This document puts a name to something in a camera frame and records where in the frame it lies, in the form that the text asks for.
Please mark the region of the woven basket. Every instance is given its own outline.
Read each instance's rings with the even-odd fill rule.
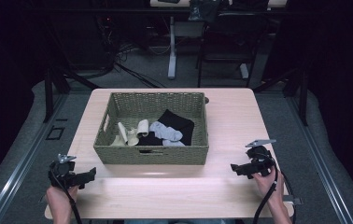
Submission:
[[[168,109],[194,122],[191,146],[111,146],[119,134],[118,122],[126,129],[142,119],[149,124]],[[94,149],[104,164],[205,164],[208,132],[205,95],[202,92],[113,92],[95,138]]]

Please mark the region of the light wood tabletop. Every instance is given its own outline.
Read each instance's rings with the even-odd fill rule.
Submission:
[[[111,92],[203,92],[209,150],[205,165],[102,164],[93,148]],[[254,180],[230,164],[250,160],[246,144],[269,139],[250,89],[98,89],[92,92],[68,155],[77,156],[75,173],[96,167],[95,180],[78,192],[82,218],[254,217],[261,202]],[[265,145],[276,159],[271,144]],[[289,214],[291,204],[286,203]],[[51,218],[49,208],[45,216]],[[261,217],[270,217],[264,207]]]
[[[287,0],[270,0],[268,7],[285,7]],[[189,7],[190,0],[180,0],[177,4],[175,3],[164,3],[158,0],[150,0],[151,7]]]

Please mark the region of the chair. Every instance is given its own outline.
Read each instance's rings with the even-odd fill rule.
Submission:
[[[201,87],[203,63],[249,63],[246,87],[249,86],[261,37],[268,20],[260,15],[220,14],[203,27],[196,68],[199,69],[197,87]]]

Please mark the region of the hand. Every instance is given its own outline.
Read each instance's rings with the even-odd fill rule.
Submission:
[[[70,188],[68,192],[76,201],[78,196],[78,186]],[[65,192],[59,188],[50,186],[46,191],[46,201],[49,204],[54,224],[70,223],[72,208]]]
[[[269,191],[270,187],[272,187],[273,183],[275,182],[275,167],[272,166],[270,171],[270,174],[267,176],[261,176],[259,174],[252,175],[263,197],[267,194],[267,191]],[[283,196],[284,176],[281,174],[281,172],[278,172],[278,179],[275,191],[272,193],[269,200],[267,201],[267,205],[269,205],[270,212],[272,213],[275,224],[291,223],[288,214],[288,209],[283,203]]]

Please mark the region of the basket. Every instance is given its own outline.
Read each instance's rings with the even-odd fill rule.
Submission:
[[[208,152],[205,100],[202,92],[113,92],[93,147],[104,164],[204,165]],[[166,109],[194,122],[190,146],[111,146],[119,134],[118,122],[127,129],[142,119],[150,124]]]

